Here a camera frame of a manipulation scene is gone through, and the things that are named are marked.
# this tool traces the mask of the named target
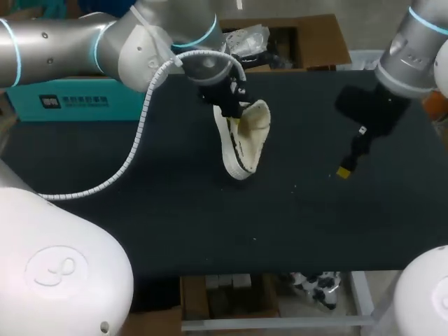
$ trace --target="logo on robot base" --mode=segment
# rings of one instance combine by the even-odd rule
[[[67,298],[76,294],[88,278],[88,263],[76,249],[51,246],[28,262],[25,279],[34,292],[45,298]]]

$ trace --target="black end effector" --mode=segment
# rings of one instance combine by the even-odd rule
[[[370,152],[376,138],[392,133],[410,103],[410,99],[396,96],[380,84],[373,92],[354,86],[345,87],[337,98],[336,109],[360,124],[361,128],[353,137],[351,152],[344,157],[340,167],[354,172],[358,159]]]
[[[247,107],[247,104],[241,103],[255,103],[255,100],[248,95],[245,82],[239,78],[235,66],[221,82],[199,87],[199,97],[207,104],[219,106],[225,118],[240,119]]]

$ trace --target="white table frame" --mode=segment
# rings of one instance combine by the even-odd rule
[[[383,336],[393,321],[392,299],[400,273],[392,281],[376,307],[364,272],[351,272],[350,283],[356,304],[356,316],[295,317],[295,318],[241,318],[203,321],[184,321],[182,331],[212,331],[236,329],[295,329],[361,327],[361,336]]]

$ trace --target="floor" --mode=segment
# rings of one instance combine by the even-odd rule
[[[396,276],[396,271],[390,272],[366,272],[367,280],[372,294],[374,304],[381,299],[384,291]],[[280,315],[282,317],[323,317],[323,316],[346,316],[356,314],[356,308],[347,281],[339,288],[339,303],[335,311],[328,311],[315,304],[310,304],[303,297],[279,296]],[[313,328],[295,330],[252,330],[244,332],[222,333],[196,333],[189,335],[218,335],[218,336],[359,336],[359,328]],[[388,335],[400,336],[394,324]]]
[[[412,0],[213,0],[220,18],[336,14],[350,50],[384,49]]]

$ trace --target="black table mat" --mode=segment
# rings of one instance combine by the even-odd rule
[[[109,189],[57,205],[110,232],[141,277],[392,270],[448,243],[448,157],[418,103],[374,142],[356,173],[335,173],[360,125],[336,112],[344,85],[372,72],[248,77],[272,110],[259,170],[223,168],[210,106],[187,78],[160,88],[136,160]],[[72,193],[110,177],[135,122],[20,123],[4,160],[40,193]]]

